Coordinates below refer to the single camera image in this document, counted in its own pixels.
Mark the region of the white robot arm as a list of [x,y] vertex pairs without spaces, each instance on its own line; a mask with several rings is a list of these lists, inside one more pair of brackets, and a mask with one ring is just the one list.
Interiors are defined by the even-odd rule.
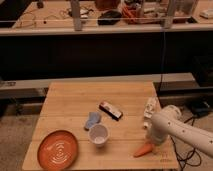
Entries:
[[180,109],[174,105],[154,113],[150,118],[147,138],[153,144],[161,145],[168,136],[174,136],[213,158],[213,133],[181,122],[181,116]]

